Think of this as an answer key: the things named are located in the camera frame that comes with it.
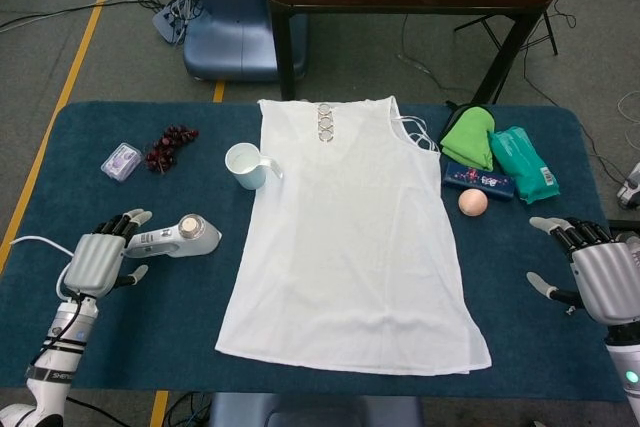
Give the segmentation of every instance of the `small ball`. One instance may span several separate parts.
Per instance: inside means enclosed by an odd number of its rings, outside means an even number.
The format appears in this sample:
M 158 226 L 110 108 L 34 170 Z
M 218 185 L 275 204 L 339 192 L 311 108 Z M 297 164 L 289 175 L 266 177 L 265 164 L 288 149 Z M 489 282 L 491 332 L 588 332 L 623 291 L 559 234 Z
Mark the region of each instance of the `small ball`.
M 467 189 L 458 198 L 458 207 L 464 215 L 469 217 L 482 215 L 488 205 L 489 199 L 484 192 L 478 189 Z

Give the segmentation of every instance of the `floor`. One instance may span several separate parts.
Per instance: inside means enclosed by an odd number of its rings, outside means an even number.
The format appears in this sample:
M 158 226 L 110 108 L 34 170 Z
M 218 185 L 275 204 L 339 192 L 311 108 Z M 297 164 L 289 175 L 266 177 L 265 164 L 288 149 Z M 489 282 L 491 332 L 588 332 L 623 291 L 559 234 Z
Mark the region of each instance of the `floor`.
M 55 11 L 95 0 L 0 0 L 0 24 L 33 12 Z M 594 138 L 600 155 L 627 173 L 640 160 L 625 139 L 640 145 L 640 130 L 617 111 L 618 100 L 640 89 L 640 0 L 560 0 L 573 14 L 575 28 L 552 18 L 560 55 L 548 43 L 530 50 L 529 78 L 558 104 L 573 110 Z M 190 78 L 181 49 L 154 31 L 149 11 L 137 5 L 103 9 L 72 90 L 65 81 L 87 27 L 90 10 L 53 17 L 0 33 L 0 234 L 4 234 L 29 174 L 43 134 L 58 102 L 82 100 L 211 101 L 214 83 Z M 400 102 L 464 101 L 475 90 L 495 54 L 479 26 L 457 34 L 466 18 L 413 16 L 406 29 L 407 50 L 420 58 L 444 85 L 395 57 L 402 17 L 325 15 L 311 19 L 311 64 L 299 83 L 299 96 L 311 100 L 351 100 L 396 95 Z M 499 35 L 505 19 L 491 21 Z M 505 104 L 548 104 L 523 80 L 522 56 L 500 99 Z M 362 66 L 369 75 L 362 75 Z M 278 98 L 275 84 L 227 84 L 224 99 L 253 102 Z M 640 118 L 640 97 L 624 103 Z M 617 184 L 593 158 L 593 170 L 609 218 L 636 219 L 616 203 Z M 76 396 L 113 412 L 134 426 L 149 425 L 152 392 L 81 391 Z M 0 390 L 0 405 L 29 401 L 24 390 Z M 425 399 L 431 427 L 515 427 L 539 419 L 548 427 L 633 425 L 626 404 L 534 400 Z M 110 421 L 70 406 L 69 425 L 107 426 Z

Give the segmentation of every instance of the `white handheld device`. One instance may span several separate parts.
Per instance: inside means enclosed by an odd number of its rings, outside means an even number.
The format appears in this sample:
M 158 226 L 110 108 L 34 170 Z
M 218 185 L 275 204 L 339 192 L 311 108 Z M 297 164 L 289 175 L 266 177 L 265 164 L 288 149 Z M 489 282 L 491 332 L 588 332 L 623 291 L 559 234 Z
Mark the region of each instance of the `white handheld device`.
M 222 234 L 197 214 L 185 215 L 172 227 L 134 235 L 124 255 L 134 259 L 167 254 L 187 257 L 213 252 Z

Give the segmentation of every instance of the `robotic hand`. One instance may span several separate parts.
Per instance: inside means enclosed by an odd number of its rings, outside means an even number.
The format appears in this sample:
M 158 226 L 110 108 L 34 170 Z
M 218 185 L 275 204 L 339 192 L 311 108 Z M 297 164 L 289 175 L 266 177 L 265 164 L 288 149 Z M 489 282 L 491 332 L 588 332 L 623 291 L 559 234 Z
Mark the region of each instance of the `robotic hand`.
M 125 247 L 150 218 L 151 212 L 135 209 L 80 238 L 61 274 L 68 297 L 27 368 L 27 388 L 36 406 L 15 404 L 3 409 L 0 427 L 62 427 L 67 393 L 98 317 L 96 300 L 115 288 L 137 284 L 147 272 L 142 265 L 133 274 L 119 276 Z
M 640 248 L 615 241 L 593 222 L 532 217 L 529 223 L 560 243 L 579 292 L 558 289 L 535 272 L 527 279 L 545 297 L 568 304 L 567 313 L 584 308 L 607 326 L 607 350 L 640 423 Z

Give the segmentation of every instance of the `table leg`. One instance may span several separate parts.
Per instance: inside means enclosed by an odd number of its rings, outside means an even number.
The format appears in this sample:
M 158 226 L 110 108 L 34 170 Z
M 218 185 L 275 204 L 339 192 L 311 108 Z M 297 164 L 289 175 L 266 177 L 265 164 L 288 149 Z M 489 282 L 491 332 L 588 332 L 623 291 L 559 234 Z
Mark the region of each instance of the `table leg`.
M 276 62 L 278 63 L 282 100 L 293 100 L 296 97 L 296 79 L 293 71 L 293 47 L 289 19 L 290 16 L 286 12 L 271 13 L 271 26 L 276 48 Z
M 509 73 L 511 64 L 513 64 L 516 55 L 518 55 L 520 47 L 527 41 L 527 38 L 541 15 L 542 12 L 514 16 L 515 23 L 513 27 L 511 27 L 509 35 L 507 35 L 507 38 L 503 42 L 502 48 L 498 51 L 491 67 L 489 67 L 487 74 L 484 76 L 480 87 L 478 87 L 478 90 L 473 96 L 472 103 L 489 103 L 491 96 Z

